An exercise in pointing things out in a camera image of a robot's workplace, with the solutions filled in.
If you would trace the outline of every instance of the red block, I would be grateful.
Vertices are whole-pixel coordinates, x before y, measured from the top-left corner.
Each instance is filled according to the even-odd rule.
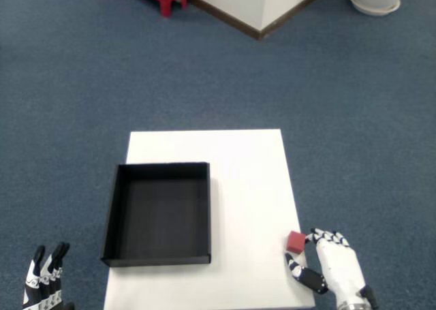
[[[305,250],[305,240],[306,235],[292,231],[287,238],[286,249],[299,254]]]

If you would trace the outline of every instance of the blue carpet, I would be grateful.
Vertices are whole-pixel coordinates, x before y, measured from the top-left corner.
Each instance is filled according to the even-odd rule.
[[[58,241],[65,298],[102,309],[130,131],[271,127],[302,229],[342,231],[382,309],[434,309],[435,23],[435,0],[385,18],[317,0],[259,43],[194,6],[163,19],[153,0],[0,0],[2,309]]]

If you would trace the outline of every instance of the white tabletop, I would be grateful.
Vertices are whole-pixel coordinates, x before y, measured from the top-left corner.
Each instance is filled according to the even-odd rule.
[[[314,307],[283,256],[299,225],[280,130],[131,133],[128,164],[188,161],[211,164],[212,262],[111,268],[104,309]]]

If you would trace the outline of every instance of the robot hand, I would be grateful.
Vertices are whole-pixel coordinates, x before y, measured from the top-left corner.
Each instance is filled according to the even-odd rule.
[[[62,259],[68,249],[68,243],[59,243],[41,268],[45,247],[37,248],[27,273],[23,309],[74,310],[74,304],[63,304],[61,295]]]
[[[372,289],[365,284],[356,252],[342,234],[313,229],[312,234],[306,236],[308,242],[316,245],[323,275],[300,266],[286,253],[287,265],[297,281],[320,294],[331,290],[338,310],[378,308]]]

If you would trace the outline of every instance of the brown baseboard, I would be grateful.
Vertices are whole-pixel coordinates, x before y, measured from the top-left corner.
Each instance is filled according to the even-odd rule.
[[[204,10],[210,15],[218,18],[219,20],[222,20],[223,22],[229,24],[230,26],[233,26],[235,29],[238,29],[239,31],[251,36],[252,38],[260,40],[259,30],[255,29],[254,27],[251,27],[248,24],[245,24],[243,21],[233,17],[232,15],[223,12],[222,10],[215,7],[214,5],[211,5],[203,0],[188,0],[188,2],[192,3],[197,8]]]
[[[235,29],[238,29],[239,31],[259,41],[262,40],[267,35],[270,35],[271,33],[275,32],[280,27],[282,27],[285,24],[285,22],[287,22],[289,19],[294,17],[297,13],[299,13],[299,11],[301,11],[304,7],[306,7],[313,1],[314,0],[301,1],[298,5],[288,10],[286,13],[284,13],[282,16],[280,16],[271,24],[269,24],[267,27],[265,27],[262,30],[258,30],[203,0],[188,0],[188,2],[192,3],[193,5],[200,8],[201,10],[204,10],[210,15],[218,18],[219,20],[222,20],[223,22],[226,22],[227,24],[234,27]]]

